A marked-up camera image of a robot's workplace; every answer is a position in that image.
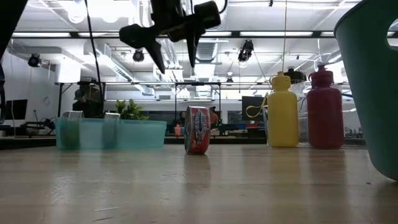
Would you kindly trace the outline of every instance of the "red water bottle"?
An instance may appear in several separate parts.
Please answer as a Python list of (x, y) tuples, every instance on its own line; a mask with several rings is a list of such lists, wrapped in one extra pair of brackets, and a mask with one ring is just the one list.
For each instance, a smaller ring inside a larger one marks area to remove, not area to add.
[(313, 89), (308, 92), (308, 140), (314, 148), (339, 148), (344, 142), (343, 103), (333, 84), (333, 72), (319, 65), (309, 76)]

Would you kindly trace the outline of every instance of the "teal plastic container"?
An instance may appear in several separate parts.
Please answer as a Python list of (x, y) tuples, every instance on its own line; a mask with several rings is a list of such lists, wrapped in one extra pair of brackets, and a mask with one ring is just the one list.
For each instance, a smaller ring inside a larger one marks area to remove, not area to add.
[(148, 149), (164, 145), (165, 121), (57, 118), (57, 147), (61, 150)]
[(393, 180), (398, 180), (398, 48), (389, 45), (387, 32), (397, 18), (398, 0), (363, 0), (335, 28), (370, 158)]

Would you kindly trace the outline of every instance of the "red bottle cap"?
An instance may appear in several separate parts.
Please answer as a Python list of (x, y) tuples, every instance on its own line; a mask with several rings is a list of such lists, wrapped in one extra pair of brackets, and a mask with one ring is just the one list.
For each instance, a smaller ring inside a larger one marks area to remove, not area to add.
[(333, 79), (333, 72), (326, 70), (323, 64), (318, 66), (318, 71), (313, 72), (309, 76), (309, 79), (313, 86), (330, 86), (335, 82)]

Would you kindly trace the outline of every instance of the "yellow squeeze bottle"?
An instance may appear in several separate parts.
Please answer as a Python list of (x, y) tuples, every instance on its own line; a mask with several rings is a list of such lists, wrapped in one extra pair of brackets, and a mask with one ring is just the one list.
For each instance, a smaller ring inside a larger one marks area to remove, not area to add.
[(283, 72), (271, 80), (274, 93), (268, 96), (268, 139), (271, 147), (295, 147), (299, 143), (297, 96), (290, 77)]

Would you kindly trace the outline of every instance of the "desk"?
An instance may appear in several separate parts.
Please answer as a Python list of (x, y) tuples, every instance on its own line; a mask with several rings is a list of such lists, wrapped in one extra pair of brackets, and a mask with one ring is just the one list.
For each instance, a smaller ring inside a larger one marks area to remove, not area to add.
[(0, 151), (0, 170), (3, 223), (398, 223), (366, 150), (42, 147)]

